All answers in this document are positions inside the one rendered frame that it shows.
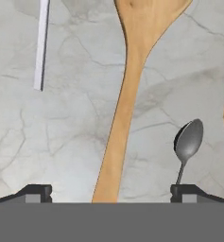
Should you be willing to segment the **large wooden spoon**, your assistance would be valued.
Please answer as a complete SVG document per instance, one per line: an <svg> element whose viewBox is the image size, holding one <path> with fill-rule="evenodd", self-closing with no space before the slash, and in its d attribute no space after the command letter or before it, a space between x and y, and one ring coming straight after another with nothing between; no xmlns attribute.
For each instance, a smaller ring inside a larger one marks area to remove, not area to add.
<svg viewBox="0 0 224 242"><path fill-rule="evenodd" d="M93 203L116 203L129 128L146 59L193 0L114 0L126 43L126 64Z"/></svg>

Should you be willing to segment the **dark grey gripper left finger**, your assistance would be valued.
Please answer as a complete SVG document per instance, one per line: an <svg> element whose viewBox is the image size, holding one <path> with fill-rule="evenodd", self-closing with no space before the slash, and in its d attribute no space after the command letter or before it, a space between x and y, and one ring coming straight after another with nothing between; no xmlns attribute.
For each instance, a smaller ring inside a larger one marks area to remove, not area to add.
<svg viewBox="0 0 224 242"><path fill-rule="evenodd" d="M51 203L51 184L28 184L16 194L0 198L0 203Z"/></svg>

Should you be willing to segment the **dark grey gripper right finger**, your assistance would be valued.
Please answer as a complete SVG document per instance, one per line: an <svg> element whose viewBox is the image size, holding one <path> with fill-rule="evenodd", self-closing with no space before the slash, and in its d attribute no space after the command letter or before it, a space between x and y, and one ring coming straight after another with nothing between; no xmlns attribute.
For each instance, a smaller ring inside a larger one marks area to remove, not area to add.
<svg viewBox="0 0 224 242"><path fill-rule="evenodd" d="M172 184L170 192L174 203L224 203L223 198L207 194L194 184Z"/></svg>

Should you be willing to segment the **grey metal spoon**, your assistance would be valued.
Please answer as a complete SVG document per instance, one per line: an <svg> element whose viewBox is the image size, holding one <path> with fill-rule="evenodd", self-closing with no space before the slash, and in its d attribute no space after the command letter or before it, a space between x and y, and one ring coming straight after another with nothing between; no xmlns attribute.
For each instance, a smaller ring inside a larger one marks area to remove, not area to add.
<svg viewBox="0 0 224 242"><path fill-rule="evenodd" d="M194 119L184 125L174 139L174 151L181 161L181 168L176 184L181 183L183 169L188 160L199 150L203 139L203 124L200 119Z"/></svg>

